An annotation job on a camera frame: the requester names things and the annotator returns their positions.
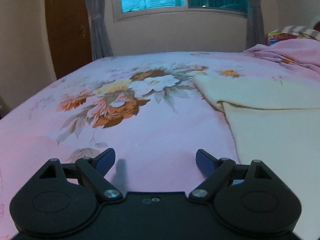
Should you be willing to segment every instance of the brown door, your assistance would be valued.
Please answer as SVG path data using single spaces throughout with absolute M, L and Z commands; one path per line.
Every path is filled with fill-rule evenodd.
M 53 66 L 57 78 L 92 61 L 88 13 L 84 0 L 45 0 Z

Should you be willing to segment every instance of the folded blanket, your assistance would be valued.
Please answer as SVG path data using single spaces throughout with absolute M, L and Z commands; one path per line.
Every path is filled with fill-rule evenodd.
M 320 86 L 296 81 L 195 76 L 227 117 L 241 163 L 266 163 L 302 203 L 295 233 L 320 236 Z

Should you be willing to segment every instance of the orange flower print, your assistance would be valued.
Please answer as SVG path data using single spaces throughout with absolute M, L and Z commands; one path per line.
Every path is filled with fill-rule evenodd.
M 77 95 L 63 95 L 63 101 L 58 104 L 58 111 L 69 111 L 73 108 L 77 108 L 78 106 L 84 104 L 87 100 L 87 97 L 92 96 L 91 92 L 88 90 L 83 90 Z
M 295 64 L 296 62 L 293 61 L 292 59 L 289 59 L 287 57 L 285 57 L 284 59 L 282 59 L 280 62 L 286 63 L 286 64 Z
M 240 77 L 240 75 L 232 69 L 218 71 L 218 73 L 226 77 L 236 77 L 236 78 Z
M 163 77 L 167 75 L 163 70 L 161 69 L 154 69 L 154 70 L 148 70 L 145 72 L 139 72 L 134 74 L 130 79 L 132 81 L 142 81 L 145 80 L 148 77 Z
M 108 103 L 109 98 L 104 97 L 96 101 L 97 104 L 89 110 L 88 118 L 93 118 L 93 128 L 103 126 L 103 128 L 112 127 L 122 122 L 123 119 L 137 115 L 139 107 L 144 106 L 150 100 L 127 97 L 124 93 L 118 92 L 116 99 Z

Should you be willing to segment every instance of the colorful pillow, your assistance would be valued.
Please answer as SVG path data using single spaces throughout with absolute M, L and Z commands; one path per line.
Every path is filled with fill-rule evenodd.
M 289 39 L 313 39 L 320 41 L 320 32 L 303 26 L 286 26 L 267 34 L 265 44 L 271 46 Z

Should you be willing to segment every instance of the window frame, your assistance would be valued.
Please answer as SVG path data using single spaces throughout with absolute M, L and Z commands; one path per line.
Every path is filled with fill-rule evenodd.
M 113 19 L 115 22 L 125 20 L 132 17 L 147 16 L 151 14 L 159 13 L 176 13 L 176 12 L 211 12 L 211 13 L 224 13 L 232 14 L 239 17 L 247 17 L 247 13 L 240 11 L 233 11 L 221 8 L 203 8 L 203 7 L 189 7 L 188 0 L 185 0 L 184 6 L 172 6 L 172 7 L 161 7 L 152 9 L 143 9 L 139 11 L 132 11 L 122 13 L 121 11 L 121 0 L 112 0 L 113 8 Z

